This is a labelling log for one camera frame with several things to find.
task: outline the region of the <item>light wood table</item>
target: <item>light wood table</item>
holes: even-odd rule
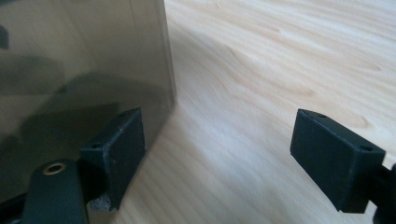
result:
[[[396,2],[165,1],[177,105],[113,223],[372,223],[295,159],[296,111],[396,162]]]

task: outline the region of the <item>glass panel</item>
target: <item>glass panel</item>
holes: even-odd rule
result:
[[[149,146],[174,95],[163,0],[0,0],[0,202],[121,111]]]

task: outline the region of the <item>metal grommet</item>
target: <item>metal grommet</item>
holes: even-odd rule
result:
[[[43,170],[43,174],[44,175],[56,175],[58,173],[60,173],[61,171],[63,171],[66,168],[66,165],[62,162],[55,162],[49,166],[47,166],[44,170]]]

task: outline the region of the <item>black plastic part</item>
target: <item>black plastic part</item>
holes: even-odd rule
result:
[[[52,164],[61,164],[63,168]],[[53,161],[33,172],[22,223],[88,223],[78,168],[74,161]]]
[[[299,109],[290,152],[337,210],[364,213],[383,149],[324,115]]]
[[[382,167],[381,172],[374,176],[368,194],[377,206],[374,223],[396,223],[396,164],[391,170]]]
[[[15,198],[0,204],[0,224],[17,224],[21,219],[26,194],[21,194]]]
[[[93,185],[88,187],[106,189],[99,197],[91,200],[92,209],[120,209],[122,197],[145,153],[140,108],[119,114],[81,148],[81,160],[102,170],[106,175],[106,183],[95,184],[93,181]]]

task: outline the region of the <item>wooden floor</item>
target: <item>wooden floor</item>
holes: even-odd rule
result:
[[[113,223],[372,223],[290,155],[298,108],[396,162],[396,2],[165,0],[177,105]]]

